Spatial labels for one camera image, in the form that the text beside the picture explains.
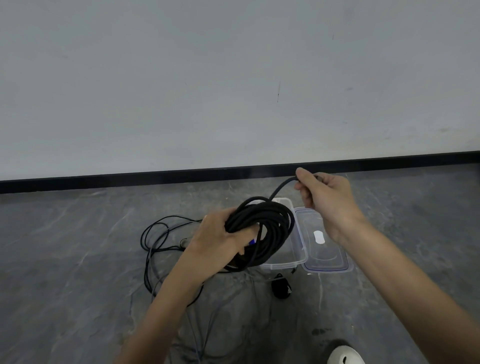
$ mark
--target coiled black cable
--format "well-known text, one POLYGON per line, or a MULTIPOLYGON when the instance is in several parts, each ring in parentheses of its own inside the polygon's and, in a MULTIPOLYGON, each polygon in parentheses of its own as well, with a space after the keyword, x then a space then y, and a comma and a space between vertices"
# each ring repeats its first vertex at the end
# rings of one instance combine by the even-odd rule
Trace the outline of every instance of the coiled black cable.
MULTIPOLYGON (((282 182, 269 198, 256 196, 247 199, 229 216, 225 222, 225 230, 227 232, 237 232, 254 224, 259 224, 260 229, 258 231, 255 244, 246 246, 244 255, 236 254, 232 261, 225 267, 226 271, 221 273, 241 272, 248 267, 259 266, 260 264, 265 263, 268 258, 270 258, 281 248, 293 230, 295 217, 288 207, 272 200, 287 183, 296 180, 297 177, 291 177, 282 182), (250 202, 254 200, 262 200, 263 202, 258 204, 250 204, 250 202), (266 229, 266 234, 262 238, 262 231, 264 228, 266 229)), ((194 220, 179 215, 170 215, 155 221, 142 232, 142 235, 140 236, 140 246, 142 249, 147 251, 144 270, 144 285, 152 294, 152 296, 156 296, 156 292, 154 291, 156 286, 152 286, 150 282, 149 270, 154 254, 167 251, 183 252, 185 248, 181 245, 181 242, 179 245, 173 245, 167 248, 162 248, 162 246, 167 240, 168 235, 173 230, 181 228, 185 225, 199 222, 202 222, 202 219, 194 220), (186 222, 182 222, 178 225, 170 227, 164 222, 164 220, 167 218, 181 218, 186 220, 186 222), (164 226, 166 229, 155 239, 151 245, 149 245, 147 243, 149 233, 156 225, 164 226)), ((154 269, 153 272, 158 281, 161 281, 161 277, 154 269)), ((201 287, 196 298, 189 305, 198 299, 202 293, 202 290, 203 286, 201 287)))

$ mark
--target plastic container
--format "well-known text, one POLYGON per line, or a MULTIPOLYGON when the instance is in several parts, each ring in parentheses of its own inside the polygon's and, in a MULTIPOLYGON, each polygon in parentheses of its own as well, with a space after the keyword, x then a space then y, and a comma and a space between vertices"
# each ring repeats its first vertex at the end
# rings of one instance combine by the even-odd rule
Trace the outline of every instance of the plastic container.
POLYGON ((306 207, 294 209, 300 238, 307 248, 308 259, 302 264, 311 273, 340 273, 353 269, 353 261, 345 250, 325 232, 322 216, 306 207))
MULTIPOLYGON (((293 212, 293 214, 295 214, 293 203, 289 198, 275 197, 273 201, 285 205, 293 212)), ((282 247, 265 263, 261 264, 260 267, 272 270, 295 268, 298 264, 302 264, 307 259, 307 249, 305 243, 301 239, 297 219, 295 219, 292 233, 287 240, 285 240, 282 247)))

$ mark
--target black baseboard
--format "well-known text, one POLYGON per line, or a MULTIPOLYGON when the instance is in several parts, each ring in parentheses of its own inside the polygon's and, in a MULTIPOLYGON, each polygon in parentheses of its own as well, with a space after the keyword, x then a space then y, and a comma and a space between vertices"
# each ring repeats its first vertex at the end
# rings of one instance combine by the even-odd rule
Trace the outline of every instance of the black baseboard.
POLYGON ((0 194, 164 183, 224 181, 262 177, 283 177, 294 175, 297 167, 304 167, 314 172, 322 171, 326 173, 340 173, 365 170, 390 170, 411 167, 443 166, 465 163, 480 163, 480 151, 428 154, 407 157, 337 160, 330 162, 273 164, 264 166, 211 168, 202 170, 166 170, 159 172, 119 173, 95 176, 2 181, 0 182, 0 194))

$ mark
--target hand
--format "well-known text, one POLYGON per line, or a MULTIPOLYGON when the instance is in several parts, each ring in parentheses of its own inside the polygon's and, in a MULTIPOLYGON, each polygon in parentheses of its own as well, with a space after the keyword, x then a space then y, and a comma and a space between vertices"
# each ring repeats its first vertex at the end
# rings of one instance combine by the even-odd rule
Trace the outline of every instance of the hand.
POLYGON ((226 266, 235 254, 243 255, 244 247, 257 236, 259 226, 255 224, 232 234, 226 232, 225 221, 235 210, 232 207, 205 216, 174 269, 186 270, 200 285, 226 266))
POLYGON ((344 177, 327 173, 314 175, 297 168, 295 189, 300 191, 305 207, 322 215, 325 230, 334 241, 342 243, 359 224, 368 223, 355 200, 350 183, 344 177))

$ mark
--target white sticker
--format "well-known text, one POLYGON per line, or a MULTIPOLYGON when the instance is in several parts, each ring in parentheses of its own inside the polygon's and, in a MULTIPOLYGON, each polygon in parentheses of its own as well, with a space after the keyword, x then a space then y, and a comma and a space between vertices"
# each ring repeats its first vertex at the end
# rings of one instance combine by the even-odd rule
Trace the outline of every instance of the white sticker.
POLYGON ((317 242, 317 244, 325 243, 324 233, 322 233, 320 230, 314 231, 313 235, 315 237, 315 241, 317 242))

